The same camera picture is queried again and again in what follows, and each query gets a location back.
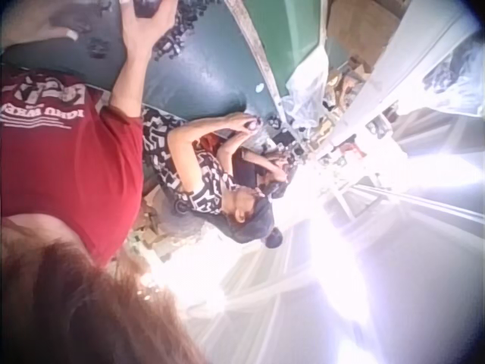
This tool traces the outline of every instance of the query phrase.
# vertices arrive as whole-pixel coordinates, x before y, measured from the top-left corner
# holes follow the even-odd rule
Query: dark hair
[[[273,208],[266,197],[256,199],[254,213],[242,224],[224,214],[192,213],[213,224],[224,235],[241,244],[266,238],[274,226]]]
[[[202,364],[167,293],[139,295],[72,244],[8,251],[2,261],[5,363]]]
[[[276,249],[283,243],[283,234],[277,227],[273,228],[270,234],[264,239],[264,244],[268,249]]]

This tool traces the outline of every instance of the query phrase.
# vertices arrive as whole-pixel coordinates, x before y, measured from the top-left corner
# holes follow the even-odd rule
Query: cardboard box
[[[327,35],[373,67],[398,26],[398,17],[374,0],[336,0]]]

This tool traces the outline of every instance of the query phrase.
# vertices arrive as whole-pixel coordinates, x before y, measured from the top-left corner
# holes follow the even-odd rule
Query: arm
[[[178,0],[164,0],[151,19],[142,19],[135,15],[133,0],[120,0],[127,60],[114,84],[110,106],[127,117],[140,116],[143,85],[152,48],[174,25],[177,3]]]
[[[192,121],[168,133],[168,148],[175,169],[179,174],[180,182],[186,192],[200,190],[203,184],[202,171],[192,143],[200,137],[220,129],[232,129],[247,133],[244,125],[253,121],[255,121],[253,116],[239,113],[228,115],[225,118]]]
[[[249,137],[250,133],[238,133],[226,141],[217,151],[217,160],[221,163],[224,171],[233,175],[233,154]]]

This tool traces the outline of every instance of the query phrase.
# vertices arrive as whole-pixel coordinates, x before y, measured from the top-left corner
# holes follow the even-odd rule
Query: black and white patterned top
[[[202,147],[196,147],[195,152],[202,171],[204,182],[200,191],[184,193],[179,175],[175,169],[167,135],[175,127],[184,125],[186,121],[171,114],[145,107],[143,109],[143,148],[150,159],[153,168],[158,172],[159,182],[174,192],[175,196],[187,201],[193,211],[218,215],[222,207],[222,185],[228,190],[235,190],[232,176],[225,173],[219,161]]]

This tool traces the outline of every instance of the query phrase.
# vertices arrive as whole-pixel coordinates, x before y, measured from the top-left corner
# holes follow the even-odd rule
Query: green wall
[[[321,0],[245,0],[282,96],[296,66],[318,44]]]

